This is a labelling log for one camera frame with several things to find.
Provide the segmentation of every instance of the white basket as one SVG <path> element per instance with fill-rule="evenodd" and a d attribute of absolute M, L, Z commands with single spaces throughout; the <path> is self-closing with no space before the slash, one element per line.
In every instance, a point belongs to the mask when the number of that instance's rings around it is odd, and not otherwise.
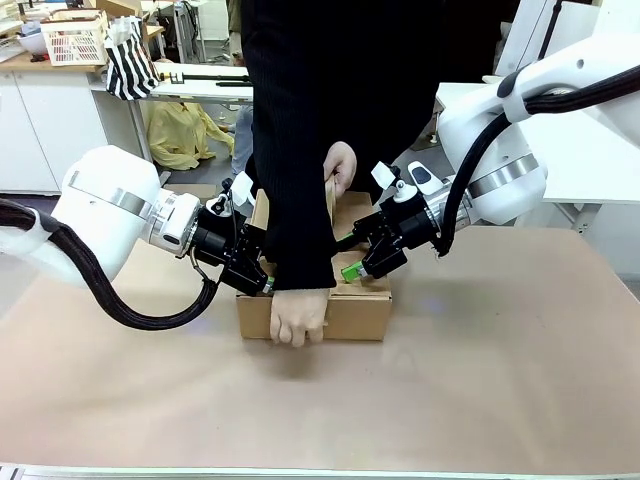
<path fill-rule="evenodd" d="M 20 20 L 20 10 L 14 0 L 0 0 L 0 22 Z"/>
<path fill-rule="evenodd" d="M 58 10 L 40 27 L 51 65 L 104 65 L 109 22 L 102 10 Z"/>

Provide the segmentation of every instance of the black sweater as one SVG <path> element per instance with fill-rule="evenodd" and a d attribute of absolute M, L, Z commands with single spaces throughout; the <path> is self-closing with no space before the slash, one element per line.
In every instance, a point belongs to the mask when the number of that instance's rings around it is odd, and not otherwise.
<path fill-rule="evenodd" d="M 379 195 L 370 172 L 393 162 L 432 116 L 441 0 L 243 0 L 254 85 L 254 156 L 270 200 L 266 254 L 276 288 L 335 285 L 323 162 L 356 152 L 352 189 Z"/>

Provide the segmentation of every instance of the green object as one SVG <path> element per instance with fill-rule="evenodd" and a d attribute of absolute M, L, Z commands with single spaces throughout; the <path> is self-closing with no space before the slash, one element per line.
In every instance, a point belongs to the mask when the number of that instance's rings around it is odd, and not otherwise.
<path fill-rule="evenodd" d="M 342 269 L 342 278 L 347 283 L 353 282 L 356 278 L 360 277 L 360 270 L 362 267 L 362 262 L 354 263 L 350 267 Z"/>

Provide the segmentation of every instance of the black cable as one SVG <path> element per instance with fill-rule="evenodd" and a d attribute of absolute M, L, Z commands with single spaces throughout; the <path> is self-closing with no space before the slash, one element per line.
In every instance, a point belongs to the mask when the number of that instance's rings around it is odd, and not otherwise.
<path fill-rule="evenodd" d="M 556 0 L 556 4 L 553 6 L 551 21 L 549 22 L 547 33 L 544 36 L 544 41 L 542 42 L 542 48 L 540 48 L 540 53 L 538 54 L 538 60 L 542 60 L 544 57 L 547 56 L 547 50 L 549 50 L 551 37 L 553 37 L 553 32 L 556 29 L 556 25 L 558 24 L 558 18 L 560 17 L 560 12 L 562 11 L 562 2 L 563 0 Z"/>
<path fill-rule="evenodd" d="M 563 95 L 543 95 L 525 102 L 527 112 L 566 113 L 610 102 L 640 91 L 640 66 Z"/>
<path fill-rule="evenodd" d="M 51 231 L 49 241 L 57 246 L 76 266 L 100 307 L 114 320 L 138 330 L 169 330 L 181 327 L 200 316 L 213 301 L 218 289 L 216 282 L 203 279 L 196 301 L 175 315 L 153 317 L 132 310 L 118 296 L 91 249 L 71 227 L 53 217 L 40 213 L 43 226 Z M 0 199 L 0 226 L 30 230 L 35 223 L 31 209 Z"/>
<path fill-rule="evenodd" d="M 469 182 L 471 182 L 471 178 L 480 160 L 482 160 L 482 156 L 487 151 L 487 148 L 489 148 L 489 145 L 510 125 L 511 123 L 507 119 L 506 114 L 498 115 L 487 128 L 482 131 L 480 136 L 476 138 L 476 141 L 473 142 L 473 145 L 467 152 L 462 165 L 460 165 L 458 173 L 451 185 L 449 197 L 447 198 L 440 237 L 432 242 L 440 257 L 447 255 L 451 249 L 456 233 L 458 209 L 462 203 L 464 193 L 469 186 Z"/>
<path fill-rule="evenodd" d="M 185 6 L 187 15 L 189 15 L 189 20 L 191 21 L 191 28 L 193 28 L 193 35 L 191 35 L 191 48 L 193 49 L 193 53 L 195 53 L 196 58 L 199 58 L 198 45 L 196 42 L 196 39 L 198 38 L 198 22 L 196 21 L 196 15 L 193 11 L 193 7 L 187 0 L 182 0 L 182 3 Z"/>

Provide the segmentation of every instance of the white cabinet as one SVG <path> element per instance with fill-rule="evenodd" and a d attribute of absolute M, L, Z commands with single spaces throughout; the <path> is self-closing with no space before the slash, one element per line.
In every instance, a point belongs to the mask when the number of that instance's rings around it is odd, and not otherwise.
<path fill-rule="evenodd" d="M 58 191 L 12 73 L 0 73 L 0 191 Z"/>
<path fill-rule="evenodd" d="M 15 72 L 42 151 L 58 185 L 92 148 L 107 145 L 87 76 L 77 72 Z"/>

